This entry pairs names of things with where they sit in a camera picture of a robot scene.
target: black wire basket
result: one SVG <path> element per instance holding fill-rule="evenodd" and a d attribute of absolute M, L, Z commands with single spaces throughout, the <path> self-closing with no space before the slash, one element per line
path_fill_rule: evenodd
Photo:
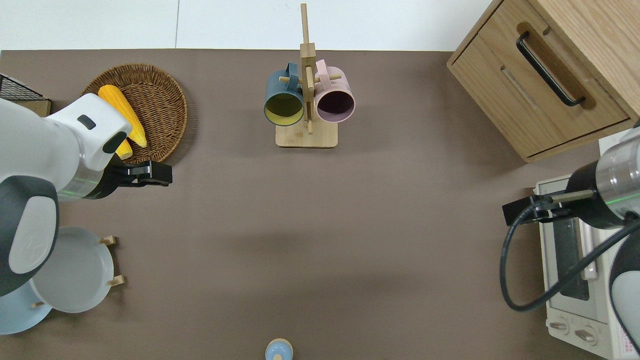
<path fill-rule="evenodd" d="M 0 74 L 0 99 L 9 101 L 48 100 L 18 81 Z"/>

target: oven knob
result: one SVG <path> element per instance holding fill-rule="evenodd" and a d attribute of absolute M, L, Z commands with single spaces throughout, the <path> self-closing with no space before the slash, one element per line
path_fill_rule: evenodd
<path fill-rule="evenodd" d="M 575 335 L 580 339 L 584 340 L 586 343 L 589 343 L 591 346 L 594 346 L 598 343 L 596 332 L 590 326 L 587 326 L 581 330 L 576 330 Z"/>
<path fill-rule="evenodd" d="M 567 323 L 565 318 L 558 318 L 556 321 L 550 321 L 547 320 L 547 326 L 550 327 L 551 329 L 555 329 L 558 330 L 559 332 L 562 332 L 564 335 L 567 335 L 569 333 L 569 324 Z"/>

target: corn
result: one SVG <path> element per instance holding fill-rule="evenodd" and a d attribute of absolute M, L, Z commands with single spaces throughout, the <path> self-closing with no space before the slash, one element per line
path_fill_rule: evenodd
<path fill-rule="evenodd" d="M 147 147 L 145 130 L 142 128 L 140 120 L 138 120 L 136 113 L 133 112 L 131 105 L 129 105 L 120 89 L 113 85 L 104 85 L 98 90 L 98 96 L 110 103 L 110 105 L 116 108 L 122 116 L 131 123 L 132 130 L 131 134 L 129 134 L 129 138 L 136 142 L 140 147 Z"/>
<path fill-rule="evenodd" d="M 125 139 L 120 146 L 116 149 L 116 154 L 120 157 L 121 160 L 128 159 L 133 155 L 133 150 L 131 150 L 131 145 L 127 139 Z"/>

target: light blue plate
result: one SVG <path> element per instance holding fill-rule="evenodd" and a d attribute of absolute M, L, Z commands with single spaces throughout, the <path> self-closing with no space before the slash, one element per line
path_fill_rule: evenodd
<path fill-rule="evenodd" d="M 34 327 L 49 314 L 51 306 L 31 307 L 40 299 L 27 282 L 9 294 L 0 297 L 0 335 L 15 334 Z"/>

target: drawer handle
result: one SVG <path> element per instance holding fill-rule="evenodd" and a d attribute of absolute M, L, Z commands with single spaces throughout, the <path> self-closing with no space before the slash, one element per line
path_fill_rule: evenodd
<path fill-rule="evenodd" d="M 542 80 L 544 80 L 547 83 L 547 85 L 551 88 L 551 90 L 553 90 L 553 92 L 558 96 L 558 98 L 560 98 L 563 104 L 567 106 L 576 106 L 580 104 L 582 101 L 584 101 L 584 96 L 581 97 L 580 99 L 573 100 L 572 98 L 569 97 L 569 95 L 567 95 L 566 92 L 564 92 L 564 90 L 560 87 L 560 85 L 558 85 L 557 81 L 551 76 L 551 74 L 549 74 L 549 71 L 545 69 L 542 63 L 540 63 L 540 61 L 536 59 L 535 55 L 533 55 L 533 53 L 529 50 L 529 48 L 524 44 L 524 39 L 526 39 L 528 36 L 529 36 L 528 31 L 525 31 L 522 35 L 520 35 L 520 37 L 518 38 L 518 41 L 516 42 L 516 47 L 518 47 L 518 50 L 520 51 L 522 56 L 524 56 L 524 58 L 527 59 L 527 61 L 531 64 L 533 69 L 538 73 L 538 75 L 540 75 Z"/>

